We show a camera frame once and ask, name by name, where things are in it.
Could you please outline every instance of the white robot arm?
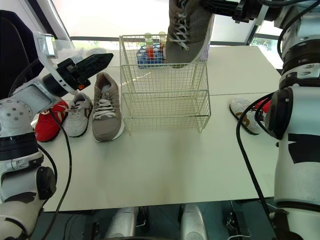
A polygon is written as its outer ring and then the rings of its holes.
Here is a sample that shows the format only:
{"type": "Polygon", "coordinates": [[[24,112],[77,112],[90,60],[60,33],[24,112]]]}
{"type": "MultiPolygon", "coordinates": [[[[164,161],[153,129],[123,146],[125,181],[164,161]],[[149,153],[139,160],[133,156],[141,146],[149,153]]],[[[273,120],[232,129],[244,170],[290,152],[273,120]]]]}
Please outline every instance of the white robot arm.
{"type": "Polygon", "coordinates": [[[26,239],[33,232],[44,203],[55,193],[56,180],[50,167],[41,166],[31,127],[34,116],[67,93],[90,85],[92,75],[105,69],[113,54],[94,54],[75,64],[70,58],[53,67],[54,39],[34,32],[40,62],[50,71],[36,77],[0,100],[0,239],[26,239]]]}

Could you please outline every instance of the wire basket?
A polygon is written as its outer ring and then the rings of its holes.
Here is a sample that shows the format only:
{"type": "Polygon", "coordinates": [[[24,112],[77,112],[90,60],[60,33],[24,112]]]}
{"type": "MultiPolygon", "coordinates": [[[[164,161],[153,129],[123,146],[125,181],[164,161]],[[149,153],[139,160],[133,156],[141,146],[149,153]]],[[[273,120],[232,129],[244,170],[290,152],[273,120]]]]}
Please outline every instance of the wire basket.
{"type": "Polygon", "coordinates": [[[211,116],[207,62],[167,64],[152,35],[153,57],[141,58],[144,35],[120,36],[121,111],[130,133],[197,128],[211,116]]]}

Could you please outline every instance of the sneaker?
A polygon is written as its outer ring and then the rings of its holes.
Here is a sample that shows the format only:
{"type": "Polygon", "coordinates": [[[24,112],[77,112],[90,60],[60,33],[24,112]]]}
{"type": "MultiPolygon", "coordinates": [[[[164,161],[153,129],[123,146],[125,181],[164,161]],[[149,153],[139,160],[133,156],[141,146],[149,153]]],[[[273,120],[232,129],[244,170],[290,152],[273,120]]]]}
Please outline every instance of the sneaker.
{"type": "Polygon", "coordinates": [[[106,72],[96,75],[92,133],[97,142],[118,138],[125,125],[120,112],[119,87],[106,72]]]}
{"type": "Polygon", "coordinates": [[[169,19],[165,45],[167,62],[197,60],[210,42],[214,14],[204,9],[200,0],[169,0],[169,19]]]}
{"type": "MultiPolygon", "coordinates": [[[[68,104],[63,100],[58,102],[51,108],[53,115],[61,124],[67,117],[67,108],[68,104]]],[[[34,131],[36,140],[42,143],[46,143],[55,139],[60,131],[60,127],[56,124],[50,112],[47,110],[39,114],[39,118],[35,125],[34,131]]]]}
{"type": "MultiPolygon", "coordinates": [[[[230,112],[232,113],[232,115],[237,120],[239,120],[242,113],[247,109],[247,107],[250,104],[251,104],[250,101],[248,101],[244,98],[241,98],[241,97],[237,97],[231,101],[231,103],[229,105],[229,109],[230,109],[230,112]]],[[[241,123],[242,127],[251,135],[258,135],[261,133],[261,128],[255,120],[255,114],[256,114],[256,108],[253,107],[246,114],[246,116],[244,117],[244,119],[241,123]]]]}
{"type": "Polygon", "coordinates": [[[74,96],[66,110],[68,116],[64,122],[64,130],[69,137],[80,137],[85,134],[93,104],[83,92],[74,96]]]}

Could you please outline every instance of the test tube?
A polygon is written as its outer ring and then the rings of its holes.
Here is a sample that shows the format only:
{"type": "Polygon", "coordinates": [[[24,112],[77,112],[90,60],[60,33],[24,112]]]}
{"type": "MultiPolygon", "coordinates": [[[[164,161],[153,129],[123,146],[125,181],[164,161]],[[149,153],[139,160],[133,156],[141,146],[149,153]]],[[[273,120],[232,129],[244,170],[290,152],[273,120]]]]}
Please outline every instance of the test tube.
{"type": "Polygon", "coordinates": [[[164,31],[159,32],[160,35],[160,50],[161,54],[163,56],[163,60],[167,59],[166,56],[166,33],[164,31]]]}
{"type": "Polygon", "coordinates": [[[149,58],[154,58],[154,41],[149,38],[145,40],[146,54],[149,58]]]}

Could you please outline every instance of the shoelace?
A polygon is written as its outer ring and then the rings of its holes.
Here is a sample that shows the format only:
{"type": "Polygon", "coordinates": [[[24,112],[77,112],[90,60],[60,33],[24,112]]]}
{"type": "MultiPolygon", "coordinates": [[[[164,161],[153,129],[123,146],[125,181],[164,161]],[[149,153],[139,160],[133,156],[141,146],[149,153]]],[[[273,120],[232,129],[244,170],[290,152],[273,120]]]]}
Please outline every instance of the shoelace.
{"type": "MultiPolygon", "coordinates": [[[[180,0],[179,4],[182,9],[185,8],[186,2],[188,0],[180,0]]],[[[174,29],[176,32],[174,32],[175,39],[170,38],[171,42],[176,42],[181,47],[183,47],[185,50],[189,50],[189,47],[186,45],[186,42],[189,38],[189,32],[188,32],[188,26],[187,26],[187,13],[179,13],[177,12],[177,21],[174,23],[175,27],[174,29]]]]}
{"type": "Polygon", "coordinates": [[[80,109],[88,108],[88,104],[83,101],[78,101],[76,104],[74,102],[69,103],[69,108],[65,111],[70,114],[70,118],[77,119],[80,117],[80,109]]]}
{"type": "Polygon", "coordinates": [[[116,116],[115,108],[108,99],[100,99],[94,108],[93,119],[101,119],[102,116],[108,116],[109,118],[116,116]]]}

